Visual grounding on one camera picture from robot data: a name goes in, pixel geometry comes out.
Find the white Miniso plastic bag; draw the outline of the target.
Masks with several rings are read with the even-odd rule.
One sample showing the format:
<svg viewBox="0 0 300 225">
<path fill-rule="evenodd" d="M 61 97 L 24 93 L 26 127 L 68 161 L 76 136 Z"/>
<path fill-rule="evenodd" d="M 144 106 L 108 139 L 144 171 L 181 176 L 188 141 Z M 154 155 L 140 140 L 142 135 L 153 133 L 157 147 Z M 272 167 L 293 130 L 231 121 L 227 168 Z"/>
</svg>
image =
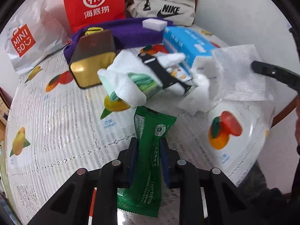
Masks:
<svg viewBox="0 0 300 225">
<path fill-rule="evenodd" d="M 68 41 L 67 32 L 46 6 L 47 0 L 26 0 L 4 28 L 4 49 L 19 76 Z"/>
</svg>

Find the white mesh drawstring pouch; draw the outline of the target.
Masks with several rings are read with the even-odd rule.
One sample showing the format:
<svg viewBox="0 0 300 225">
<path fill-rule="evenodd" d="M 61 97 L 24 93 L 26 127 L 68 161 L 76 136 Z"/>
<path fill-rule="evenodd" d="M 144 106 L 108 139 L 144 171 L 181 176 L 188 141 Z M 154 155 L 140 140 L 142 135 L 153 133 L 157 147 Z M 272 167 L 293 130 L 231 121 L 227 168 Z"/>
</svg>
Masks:
<svg viewBox="0 0 300 225">
<path fill-rule="evenodd" d="M 217 48 L 210 56 L 197 56 L 190 69 L 193 87 L 178 107 L 195 115 L 222 100 L 273 101 L 272 82 L 251 68 L 253 61 L 260 60 L 253 44 Z"/>
</svg>

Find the yellow black small pouch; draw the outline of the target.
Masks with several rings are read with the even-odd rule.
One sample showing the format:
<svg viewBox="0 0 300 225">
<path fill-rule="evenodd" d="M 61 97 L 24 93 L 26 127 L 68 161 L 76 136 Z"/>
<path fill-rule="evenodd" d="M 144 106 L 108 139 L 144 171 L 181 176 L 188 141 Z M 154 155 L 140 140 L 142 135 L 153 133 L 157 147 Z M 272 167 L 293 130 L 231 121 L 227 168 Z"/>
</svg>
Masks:
<svg viewBox="0 0 300 225">
<path fill-rule="evenodd" d="M 84 35 L 85 35 L 85 36 L 88 36 L 88 35 L 92 35 L 92 34 L 95 34 L 95 33 L 102 32 L 102 31 L 104 31 L 104 28 L 102 28 L 102 27 L 96 27 L 96 26 L 94 26 L 94 27 L 89 27 L 89 28 L 85 31 Z"/>
</svg>

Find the green snack sachet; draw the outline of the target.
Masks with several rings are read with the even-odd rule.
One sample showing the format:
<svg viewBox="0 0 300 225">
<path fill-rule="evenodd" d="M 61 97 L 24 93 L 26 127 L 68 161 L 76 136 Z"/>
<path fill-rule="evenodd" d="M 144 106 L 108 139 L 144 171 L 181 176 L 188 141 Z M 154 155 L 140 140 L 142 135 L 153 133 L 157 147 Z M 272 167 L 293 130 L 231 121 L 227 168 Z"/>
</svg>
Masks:
<svg viewBox="0 0 300 225">
<path fill-rule="evenodd" d="M 134 115 L 138 157 L 130 188 L 119 188 L 117 207 L 139 215 L 158 217 L 161 205 L 161 168 L 159 141 L 175 124 L 176 117 L 145 106 Z"/>
</svg>

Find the blue tissue pack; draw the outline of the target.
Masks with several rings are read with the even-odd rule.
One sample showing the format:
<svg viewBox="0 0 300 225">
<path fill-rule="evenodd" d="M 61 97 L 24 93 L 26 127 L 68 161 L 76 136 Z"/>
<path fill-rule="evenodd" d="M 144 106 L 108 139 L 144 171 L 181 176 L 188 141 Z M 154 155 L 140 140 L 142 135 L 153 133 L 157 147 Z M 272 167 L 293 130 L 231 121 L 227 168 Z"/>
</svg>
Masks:
<svg viewBox="0 0 300 225">
<path fill-rule="evenodd" d="M 190 74 L 194 59 L 209 57 L 216 47 L 190 28 L 167 26 L 163 31 L 163 44 L 170 53 L 183 53 L 186 57 L 180 65 Z"/>
</svg>

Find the purple towel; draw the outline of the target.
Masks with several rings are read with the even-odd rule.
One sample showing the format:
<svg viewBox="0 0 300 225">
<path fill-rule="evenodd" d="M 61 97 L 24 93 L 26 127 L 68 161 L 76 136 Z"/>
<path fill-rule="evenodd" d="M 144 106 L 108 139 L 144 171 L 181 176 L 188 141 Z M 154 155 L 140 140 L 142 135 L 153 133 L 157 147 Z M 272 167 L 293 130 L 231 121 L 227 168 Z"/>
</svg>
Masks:
<svg viewBox="0 0 300 225">
<path fill-rule="evenodd" d="M 64 57 L 67 63 L 70 63 L 79 39 L 91 27 L 111 30 L 117 50 L 162 43 L 163 32 L 142 27 L 144 20 L 145 18 L 126 18 L 94 23 L 79 29 L 71 36 L 71 42 L 64 48 Z"/>
</svg>

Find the red Haidilao paper bag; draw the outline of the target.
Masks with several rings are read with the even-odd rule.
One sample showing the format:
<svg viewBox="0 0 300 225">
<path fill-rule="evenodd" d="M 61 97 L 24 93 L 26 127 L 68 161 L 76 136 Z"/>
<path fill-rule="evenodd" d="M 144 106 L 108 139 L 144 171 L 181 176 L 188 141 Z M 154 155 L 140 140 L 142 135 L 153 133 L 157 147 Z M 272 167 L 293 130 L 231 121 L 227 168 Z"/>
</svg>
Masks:
<svg viewBox="0 0 300 225">
<path fill-rule="evenodd" d="M 125 0 L 64 0 L 71 31 L 112 20 L 124 19 Z"/>
</svg>

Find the beige Nike waist bag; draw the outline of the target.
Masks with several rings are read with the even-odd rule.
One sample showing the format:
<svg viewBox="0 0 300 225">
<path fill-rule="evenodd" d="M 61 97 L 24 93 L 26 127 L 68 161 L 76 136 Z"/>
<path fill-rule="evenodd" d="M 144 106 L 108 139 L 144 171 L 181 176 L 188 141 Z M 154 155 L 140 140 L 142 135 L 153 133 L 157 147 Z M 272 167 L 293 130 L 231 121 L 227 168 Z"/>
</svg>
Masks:
<svg viewBox="0 0 300 225">
<path fill-rule="evenodd" d="M 195 19 L 195 0 L 129 0 L 132 17 L 157 17 L 175 25 L 191 26 Z"/>
</svg>

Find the dark green tea tin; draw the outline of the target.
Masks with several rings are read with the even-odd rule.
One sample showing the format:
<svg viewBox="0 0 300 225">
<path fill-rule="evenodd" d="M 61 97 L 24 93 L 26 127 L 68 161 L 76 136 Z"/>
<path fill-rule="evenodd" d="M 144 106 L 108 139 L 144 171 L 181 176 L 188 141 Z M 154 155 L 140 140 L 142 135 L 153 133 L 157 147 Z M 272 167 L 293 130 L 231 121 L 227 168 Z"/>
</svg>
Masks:
<svg viewBox="0 0 300 225">
<path fill-rule="evenodd" d="M 116 46 L 110 30 L 82 36 L 69 64 L 77 85 L 81 89 L 101 84 L 98 70 L 107 69 L 116 57 Z"/>
</svg>

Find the green tissue packet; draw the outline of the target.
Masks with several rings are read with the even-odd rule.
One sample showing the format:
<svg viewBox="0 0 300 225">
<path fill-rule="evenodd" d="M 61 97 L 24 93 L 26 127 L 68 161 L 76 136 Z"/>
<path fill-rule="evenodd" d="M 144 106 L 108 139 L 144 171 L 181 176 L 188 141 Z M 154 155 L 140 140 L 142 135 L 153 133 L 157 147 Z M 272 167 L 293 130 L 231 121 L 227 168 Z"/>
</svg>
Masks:
<svg viewBox="0 0 300 225">
<path fill-rule="evenodd" d="M 130 106 L 142 106 L 162 90 L 161 81 L 153 73 L 120 73 L 101 69 L 98 70 L 98 77 L 111 101 L 121 99 Z"/>
</svg>

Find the fruit print tablecloth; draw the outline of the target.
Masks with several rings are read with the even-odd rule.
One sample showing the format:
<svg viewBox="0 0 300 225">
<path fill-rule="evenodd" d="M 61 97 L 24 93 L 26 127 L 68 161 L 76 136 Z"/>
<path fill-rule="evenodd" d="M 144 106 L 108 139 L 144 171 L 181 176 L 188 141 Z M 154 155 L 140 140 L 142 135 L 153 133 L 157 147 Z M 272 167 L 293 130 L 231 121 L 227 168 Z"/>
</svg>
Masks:
<svg viewBox="0 0 300 225">
<path fill-rule="evenodd" d="M 200 27 L 192 29 L 220 48 L 229 47 Z M 103 86 L 83 90 L 72 81 L 46 91 L 50 80 L 68 69 L 62 51 L 40 66 L 32 80 L 21 79 L 6 132 L 9 200 L 23 224 L 77 169 L 101 168 L 135 136 L 135 109 L 101 118 Z M 222 100 L 210 111 L 191 115 L 178 107 L 184 97 L 162 90 L 147 102 L 149 108 L 177 118 L 166 135 L 169 147 L 196 167 L 220 168 L 234 184 L 240 184 L 266 141 L 274 100 Z"/>
</svg>

